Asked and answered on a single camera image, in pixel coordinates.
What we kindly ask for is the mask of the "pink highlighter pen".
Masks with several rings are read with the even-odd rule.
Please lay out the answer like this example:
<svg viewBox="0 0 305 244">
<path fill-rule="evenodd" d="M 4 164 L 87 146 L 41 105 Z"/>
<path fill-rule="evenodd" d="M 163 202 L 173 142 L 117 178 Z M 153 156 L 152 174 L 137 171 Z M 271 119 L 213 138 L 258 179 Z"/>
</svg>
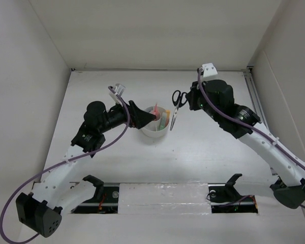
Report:
<svg viewBox="0 0 305 244">
<path fill-rule="evenodd" d="M 155 115 L 155 120 L 157 120 L 158 119 L 158 108 L 157 108 L 157 103 L 155 104 L 155 106 L 154 106 L 154 108 L 153 108 L 153 110 L 152 110 L 152 113 L 153 113 L 153 115 Z"/>
</svg>

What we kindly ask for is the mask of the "black handled scissors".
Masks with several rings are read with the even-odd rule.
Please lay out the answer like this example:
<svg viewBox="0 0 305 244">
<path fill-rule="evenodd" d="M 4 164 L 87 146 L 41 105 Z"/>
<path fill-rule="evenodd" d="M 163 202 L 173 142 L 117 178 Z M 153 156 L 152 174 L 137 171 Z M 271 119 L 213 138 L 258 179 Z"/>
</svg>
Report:
<svg viewBox="0 0 305 244">
<path fill-rule="evenodd" d="M 186 92 L 181 92 L 180 90 L 175 90 L 172 94 L 172 103 L 175 108 L 174 108 L 171 125 L 170 125 L 171 131 L 173 130 L 174 124 L 176 122 L 179 108 L 183 107 L 187 102 L 186 95 L 187 95 Z"/>
</svg>

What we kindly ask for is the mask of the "white round divided organizer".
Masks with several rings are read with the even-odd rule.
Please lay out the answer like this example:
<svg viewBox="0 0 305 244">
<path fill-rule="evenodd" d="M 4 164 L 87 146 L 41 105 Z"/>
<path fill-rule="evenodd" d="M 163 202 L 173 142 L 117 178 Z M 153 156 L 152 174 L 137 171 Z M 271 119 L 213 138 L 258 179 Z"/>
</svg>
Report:
<svg viewBox="0 0 305 244">
<path fill-rule="evenodd" d="M 154 106 L 148 107 L 145 109 L 146 112 L 150 112 L 152 113 Z M 152 122 L 150 122 L 147 126 L 145 126 L 143 129 L 141 129 L 141 131 L 144 133 L 144 135 L 146 135 L 147 137 L 150 138 L 161 138 L 164 137 L 168 130 L 169 130 L 169 126 L 170 126 L 170 120 L 169 120 L 169 124 L 168 126 L 165 126 L 165 128 L 163 130 L 159 130 L 159 126 L 160 126 L 160 121 L 161 121 L 161 115 L 163 112 L 166 112 L 167 109 L 157 106 L 158 108 L 158 119 L 154 120 Z"/>
</svg>

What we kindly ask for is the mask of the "green highlighter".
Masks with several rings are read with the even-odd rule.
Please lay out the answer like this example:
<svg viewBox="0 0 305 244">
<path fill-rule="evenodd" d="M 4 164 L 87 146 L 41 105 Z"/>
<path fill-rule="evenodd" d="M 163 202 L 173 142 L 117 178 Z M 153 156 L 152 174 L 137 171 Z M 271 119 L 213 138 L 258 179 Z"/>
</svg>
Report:
<svg viewBox="0 0 305 244">
<path fill-rule="evenodd" d="M 159 126 L 159 130 L 163 130 L 166 126 L 166 120 L 167 120 L 167 113 L 163 112 L 161 115 L 161 121 L 160 121 L 160 126 Z"/>
</svg>

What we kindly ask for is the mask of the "orange highlighter marker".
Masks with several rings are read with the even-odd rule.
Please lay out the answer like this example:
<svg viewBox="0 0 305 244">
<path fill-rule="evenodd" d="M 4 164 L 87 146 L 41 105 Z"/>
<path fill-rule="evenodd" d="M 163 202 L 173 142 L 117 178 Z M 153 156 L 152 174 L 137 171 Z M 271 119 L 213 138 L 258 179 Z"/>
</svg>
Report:
<svg viewBox="0 0 305 244">
<path fill-rule="evenodd" d="M 170 110 L 166 110 L 166 114 L 167 114 L 167 116 L 166 116 L 166 126 L 168 126 L 168 124 L 169 124 L 169 120 L 170 120 Z"/>
</svg>

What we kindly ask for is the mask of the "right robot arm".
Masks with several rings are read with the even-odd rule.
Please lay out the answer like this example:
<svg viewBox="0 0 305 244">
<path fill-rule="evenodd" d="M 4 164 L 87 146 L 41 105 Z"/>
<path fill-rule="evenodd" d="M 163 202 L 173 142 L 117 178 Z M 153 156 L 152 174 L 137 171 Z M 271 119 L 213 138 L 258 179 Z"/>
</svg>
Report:
<svg viewBox="0 0 305 244">
<path fill-rule="evenodd" d="M 210 193 L 214 203 L 241 200 L 248 195 L 274 197 L 282 205 L 296 209 L 305 202 L 305 162 L 271 134 L 249 107 L 236 104 L 233 88 L 224 80 L 194 81 L 186 93 L 190 110 L 203 110 L 219 127 L 252 149 L 277 174 L 265 184 L 238 184 L 242 173 Z"/>
</svg>

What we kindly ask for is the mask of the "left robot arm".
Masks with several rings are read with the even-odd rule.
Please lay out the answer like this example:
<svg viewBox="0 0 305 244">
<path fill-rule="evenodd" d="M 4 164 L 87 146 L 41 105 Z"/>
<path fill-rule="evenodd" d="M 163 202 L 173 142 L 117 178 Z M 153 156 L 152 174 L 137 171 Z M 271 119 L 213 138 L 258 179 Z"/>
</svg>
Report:
<svg viewBox="0 0 305 244">
<path fill-rule="evenodd" d="M 99 201 L 104 191 L 100 179 L 87 175 L 71 187 L 73 178 L 102 148 L 105 132 L 122 124 L 141 129 L 155 118 L 155 115 L 139 109 L 133 101 L 116 104 L 110 110 L 106 110 L 103 102 L 91 102 L 84 114 L 84 122 L 65 154 L 64 163 L 50 169 L 46 178 L 29 194 L 21 193 L 16 198 L 20 222 L 47 238 L 57 230 L 63 215 L 86 200 Z"/>
</svg>

